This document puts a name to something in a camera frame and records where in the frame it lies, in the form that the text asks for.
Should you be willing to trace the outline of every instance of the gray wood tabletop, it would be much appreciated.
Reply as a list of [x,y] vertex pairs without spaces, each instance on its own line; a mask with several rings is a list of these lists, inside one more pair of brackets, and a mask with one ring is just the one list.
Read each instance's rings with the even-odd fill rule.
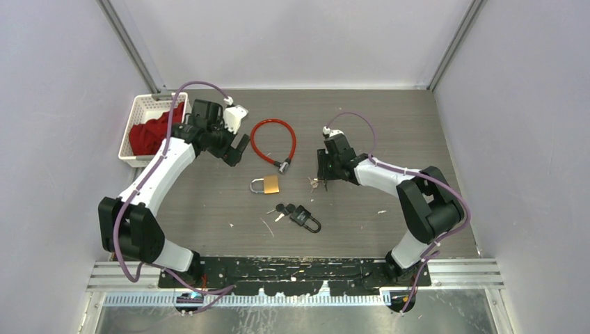
[[[383,257],[407,231],[399,201],[379,190],[344,181],[320,185],[313,192],[308,177],[317,174],[316,151],[322,127],[343,111],[357,111],[373,123],[378,144],[374,155],[409,168],[437,166],[457,189],[454,169],[433,95],[425,90],[230,90],[250,113],[240,136],[267,118],[288,122],[297,149],[280,193],[257,195],[250,181],[278,170],[248,146],[235,167],[202,153],[178,178],[164,199],[158,221],[167,238],[201,255],[268,255],[314,257]],[[191,99],[221,102],[212,90],[192,90]],[[342,116],[340,129],[357,154],[372,146],[369,127],[354,116]],[[280,125],[261,127],[256,144],[278,161],[289,154],[291,136]],[[287,217],[275,222],[278,203],[303,205],[321,222],[312,234]],[[444,241],[441,257],[475,257],[471,229]]]

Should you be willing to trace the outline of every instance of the robotic arm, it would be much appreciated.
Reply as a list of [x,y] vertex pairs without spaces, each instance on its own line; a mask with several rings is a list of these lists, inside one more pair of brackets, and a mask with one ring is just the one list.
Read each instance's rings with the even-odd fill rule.
[[155,217],[172,184],[201,152],[206,150],[229,166],[236,166],[240,162],[250,137],[244,134],[236,148],[231,145],[248,111],[242,106],[230,106],[222,110],[219,104],[196,100],[186,122],[173,125],[168,152],[158,169],[152,170],[164,153],[166,140],[129,188],[117,198],[105,197],[100,202],[98,214],[104,250],[114,251],[113,227],[116,217],[138,183],[149,177],[124,213],[119,231],[122,254],[179,273],[187,272],[194,280],[200,279],[202,266],[199,253],[167,240]]
[[[378,159],[369,159],[368,154],[356,155],[344,133],[324,127],[325,149],[317,150],[317,179],[326,186],[328,180],[344,180],[358,186],[371,186],[399,199],[408,231],[385,256],[385,271],[396,280],[413,272],[423,252],[442,233],[450,231],[465,216],[458,200],[432,182],[407,175],[411,170],[447,184],[436,167],[424,170],[407,169],[393,165],[404,173],[396,173],[380,166]],[[425,196],[432,196],[428,201]]]

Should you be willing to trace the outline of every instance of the brass padlock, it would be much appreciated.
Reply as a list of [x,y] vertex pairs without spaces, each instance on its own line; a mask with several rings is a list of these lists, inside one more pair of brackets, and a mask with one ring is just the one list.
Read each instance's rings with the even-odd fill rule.
[[[256,182],[262,181],[262,190],[255,190],[252,185]],[[265,176],[262,179],[253,179],[250,182],[250,191],[253,193],[277,193],[278,192],[278,176],[277,175],[269,175]]]

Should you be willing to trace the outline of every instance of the red cloth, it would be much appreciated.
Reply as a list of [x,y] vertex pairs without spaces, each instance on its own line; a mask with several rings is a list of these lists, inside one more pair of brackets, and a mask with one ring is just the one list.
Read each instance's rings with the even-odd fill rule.
[[[184,102],[180,102],[172,114],[172,122],[182,122]],[[158,152],[162,141],[166,138],[168,129],[167,111],[156,120],[149,120],[145,124],[136,124],[129,131],[129,144],[134,155],[154,155]]]

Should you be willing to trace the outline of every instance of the plastic basket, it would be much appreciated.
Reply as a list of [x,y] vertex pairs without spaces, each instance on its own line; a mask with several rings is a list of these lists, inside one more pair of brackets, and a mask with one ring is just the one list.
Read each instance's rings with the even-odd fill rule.
[[[153,155],[133,155],[131,144],[129,144],[129,131],[136,124],[143,124],[149,120],[159,118],[163,113],[170,110],[170,104],[172,103],[172,96],[162,97],[162,95],[138,95],[133,100],[133,106],[131,106],[131,112],[129,113],[129,119],[127,120],[127,126],[125,127],[125,134],[121,141],[121,147],[119,149],[119,159],[127,162],[131,167],[141,168],[146,167]],[[186,93],[180,93],[176,100],[175,108],[184,102],[184,110],[182,112],[182,119],[186,113],[191,112],[191,103],[189,102],[189,96]]]

